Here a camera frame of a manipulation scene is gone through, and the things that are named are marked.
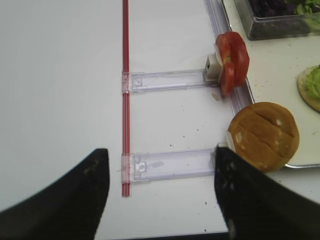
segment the green lettuce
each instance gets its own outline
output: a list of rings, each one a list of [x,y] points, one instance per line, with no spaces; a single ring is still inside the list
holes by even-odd
[[[320,66],[306,76],[304,87],[309,97],[320,99]]]

